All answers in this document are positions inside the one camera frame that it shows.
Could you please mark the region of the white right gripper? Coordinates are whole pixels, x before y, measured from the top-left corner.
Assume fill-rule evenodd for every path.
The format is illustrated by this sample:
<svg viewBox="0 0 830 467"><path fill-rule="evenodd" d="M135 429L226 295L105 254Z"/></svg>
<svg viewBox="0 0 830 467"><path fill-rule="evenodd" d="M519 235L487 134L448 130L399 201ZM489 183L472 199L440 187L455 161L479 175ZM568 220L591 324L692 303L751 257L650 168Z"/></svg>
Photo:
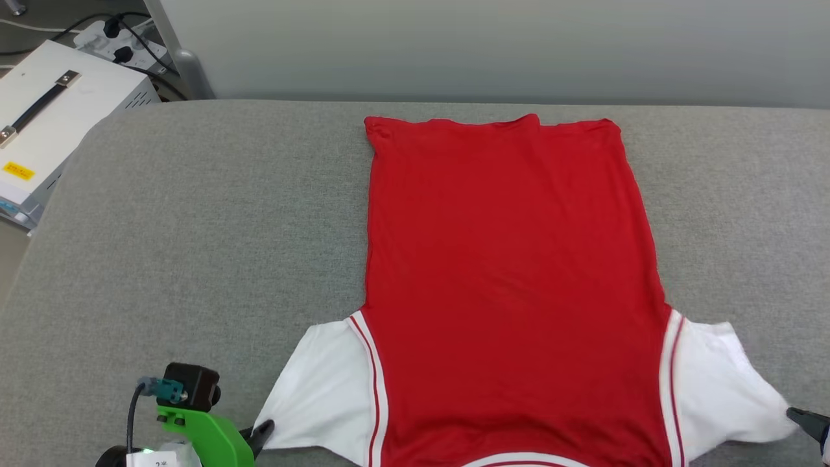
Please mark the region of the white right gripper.
<svg viewBox="0 0 830 467"><path fill-rule="evenodd" d="M813 440L819 440L820 453L823 459L829 458L829 417L812 411L789 407L786 415L791 422L797 424Z"/></svg>

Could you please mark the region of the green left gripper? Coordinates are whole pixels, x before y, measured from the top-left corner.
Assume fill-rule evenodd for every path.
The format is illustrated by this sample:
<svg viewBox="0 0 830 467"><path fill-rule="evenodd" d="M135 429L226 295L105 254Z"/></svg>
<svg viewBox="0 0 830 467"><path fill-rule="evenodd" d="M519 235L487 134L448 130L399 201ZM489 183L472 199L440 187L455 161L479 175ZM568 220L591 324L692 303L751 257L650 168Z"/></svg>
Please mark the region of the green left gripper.
<svg viewBox="0 0 830 467"><path fill-rule="evenodd" d="M238 431L223 417L204 411L157 406L158 420L192 444L202 466L255 466L275 429L273 420Z"/></svg>

